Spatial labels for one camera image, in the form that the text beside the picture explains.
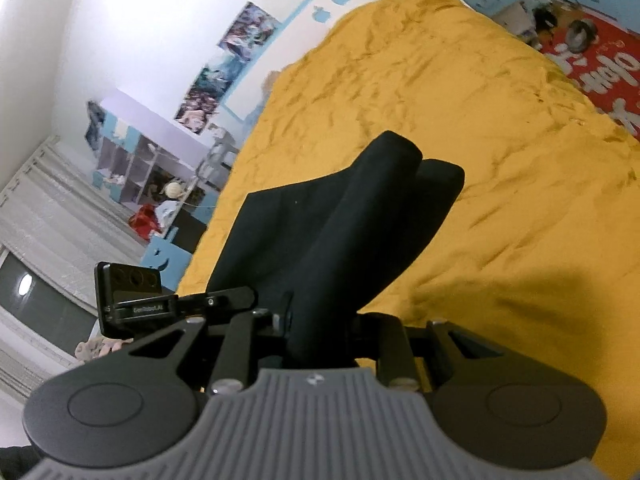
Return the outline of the black pants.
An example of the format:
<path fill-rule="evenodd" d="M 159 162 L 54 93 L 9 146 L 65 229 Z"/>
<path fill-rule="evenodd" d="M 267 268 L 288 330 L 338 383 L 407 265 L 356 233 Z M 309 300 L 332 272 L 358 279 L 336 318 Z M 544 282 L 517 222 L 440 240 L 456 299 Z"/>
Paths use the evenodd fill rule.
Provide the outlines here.
<path fill-rule="evenodd" d="M 247 286 L 283 316 L 283 367 L 345 366 L 358 311 L 422 254 L 464 181 L 385 131 L 341 171 L 248 194 L 207 287 Z"/>

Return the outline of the blue smiley chair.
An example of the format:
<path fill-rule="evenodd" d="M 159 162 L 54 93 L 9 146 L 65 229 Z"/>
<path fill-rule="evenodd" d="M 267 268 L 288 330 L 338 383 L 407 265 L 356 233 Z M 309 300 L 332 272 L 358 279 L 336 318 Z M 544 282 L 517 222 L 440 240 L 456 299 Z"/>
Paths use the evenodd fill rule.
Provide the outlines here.
<path fill-rule="evenodd" d="M 175 292 L 186 273 L 192 254 L 174 243 L 178 229 L 170 228 L 165 236 L 152 235 L 141 265 L 160 272 L 163 288 Z"/>

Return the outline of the red bag on desk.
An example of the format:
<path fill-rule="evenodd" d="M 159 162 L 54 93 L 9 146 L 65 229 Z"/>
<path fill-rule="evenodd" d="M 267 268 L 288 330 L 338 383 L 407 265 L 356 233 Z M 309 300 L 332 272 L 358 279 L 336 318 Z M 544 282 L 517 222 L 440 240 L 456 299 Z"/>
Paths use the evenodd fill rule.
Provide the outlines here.
<path fill-rule="evenodd" d="M 155 214 L 155 206 L 152 204 L 142 205 L 128 219 L 128 226 L 146 242 L 151 239 L 153 234 L 162 232 L 162 227 Z"/>

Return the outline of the white round lamp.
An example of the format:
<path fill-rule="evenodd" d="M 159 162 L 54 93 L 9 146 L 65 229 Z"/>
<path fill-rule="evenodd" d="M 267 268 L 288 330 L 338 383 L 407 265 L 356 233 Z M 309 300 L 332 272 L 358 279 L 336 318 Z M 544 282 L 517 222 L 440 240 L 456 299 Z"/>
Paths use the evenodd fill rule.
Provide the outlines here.
<path fill-rule="evenodd" d="M 178 181 L 171 181 L 165 185 L 163 194 L 170 200 L 181 200 L 184 194 L 184 187 Z"/>

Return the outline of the white bookshelf desk unit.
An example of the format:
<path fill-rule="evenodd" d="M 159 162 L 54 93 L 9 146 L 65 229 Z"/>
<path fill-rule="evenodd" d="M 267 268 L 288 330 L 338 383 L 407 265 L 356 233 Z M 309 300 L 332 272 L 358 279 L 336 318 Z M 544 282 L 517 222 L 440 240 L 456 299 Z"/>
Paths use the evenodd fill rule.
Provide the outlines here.
<path fill-rule="evenodd" d="M 88 102 L 87 113 L 92 185 L 133 212 L 167 200 L 163 189 L 173 180 L 193 188 L 196 167 L 213 145 L 119 90 Z"/>

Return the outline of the grey metal chair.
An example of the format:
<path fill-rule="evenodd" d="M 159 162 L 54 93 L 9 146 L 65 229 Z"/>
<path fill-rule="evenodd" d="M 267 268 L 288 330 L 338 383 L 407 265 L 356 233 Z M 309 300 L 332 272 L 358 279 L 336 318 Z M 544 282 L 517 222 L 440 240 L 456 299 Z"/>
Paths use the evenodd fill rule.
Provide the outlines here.
<path fill-rule="evenodd" d="M 213 144 L 196 167 L 195 177 L 201 188 L 221 191 L 229 179 L 235 156 L 240 150 L 225 128 L 209 125 L 206 131 L 212 135 Z"/>

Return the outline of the yellow bed duvet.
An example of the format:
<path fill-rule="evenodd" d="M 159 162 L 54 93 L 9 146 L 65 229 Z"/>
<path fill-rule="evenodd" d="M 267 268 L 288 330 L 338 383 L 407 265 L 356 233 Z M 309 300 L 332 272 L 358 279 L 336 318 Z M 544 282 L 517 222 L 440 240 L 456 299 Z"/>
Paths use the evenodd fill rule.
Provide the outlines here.
<path fill-rule="evenodd" d="M 465 172 L 371 309 L 444 318 L 577 376 L 594 461 L 639 474 L 639 145 L 558 66 L 459 0 L 378 0 L 279 76 L 180 283 L 201 292 L 249 192 L 345 168 L 390 130 Z"/>

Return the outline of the blue pillow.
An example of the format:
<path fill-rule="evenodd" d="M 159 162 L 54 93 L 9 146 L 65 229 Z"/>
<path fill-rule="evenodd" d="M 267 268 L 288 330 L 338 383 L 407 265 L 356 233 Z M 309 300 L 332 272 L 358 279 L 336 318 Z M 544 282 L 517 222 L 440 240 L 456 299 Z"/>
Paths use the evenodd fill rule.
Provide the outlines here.
<path fill-rule="evenodd" d="M 262 114 L 262 111 L 264 110 L 270 94 L 272 92 L 273 86 L 276 83 L 277 79 L 280 76 L 280 70 L 272 70 L 267 77 L 265 78 L 264 82 L 262 83 L 262 97 L 260 98 L 258 104 L 256 105 L 256 107 L 254 108 L 254 110 L 252 110 L 250 112 L 250 114 L 248 114 L 244 120 L 244 126 L 248 128 L 248 130 L 252 130 L 255 125 L 258 122 L 258 119 L 260 117 L 260 115 Z"/>

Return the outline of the white blue apple headboard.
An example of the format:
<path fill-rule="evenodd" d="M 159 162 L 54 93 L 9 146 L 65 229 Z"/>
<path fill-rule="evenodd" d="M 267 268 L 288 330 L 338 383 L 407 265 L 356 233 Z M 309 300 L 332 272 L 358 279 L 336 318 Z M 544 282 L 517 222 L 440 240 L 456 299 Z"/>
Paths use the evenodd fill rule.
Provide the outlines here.
<path fill-rule="evenodd" d="M 297 62 L 321 44 L 347 13 L 375 0 L 304 0 L 232 84 L 220 107 L 242 122 L 262 102 L 267 76 Z"/>

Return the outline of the red floor rug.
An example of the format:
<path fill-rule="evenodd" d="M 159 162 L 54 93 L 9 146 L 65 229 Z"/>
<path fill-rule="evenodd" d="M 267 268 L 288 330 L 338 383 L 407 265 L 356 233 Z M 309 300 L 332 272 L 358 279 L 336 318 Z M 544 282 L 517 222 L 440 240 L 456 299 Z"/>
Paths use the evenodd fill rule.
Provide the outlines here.
<path fill-rule="evenodd" d="M 536 12 L 540 50 L 607 114 L 639 136 L 639 37 L 581 8 Z"/>

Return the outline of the anime wall posters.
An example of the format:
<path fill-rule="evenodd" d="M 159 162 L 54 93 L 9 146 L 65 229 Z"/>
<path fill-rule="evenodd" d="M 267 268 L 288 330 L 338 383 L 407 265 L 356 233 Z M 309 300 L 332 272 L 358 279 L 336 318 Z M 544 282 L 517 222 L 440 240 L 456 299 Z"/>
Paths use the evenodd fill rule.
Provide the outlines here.
<path fill-rule="evenodd" d="M 203 133 L 232 84 L 279 26 L 255 3 L 243 6 L 182 98 L 175 121 L 192 133 Z"/>

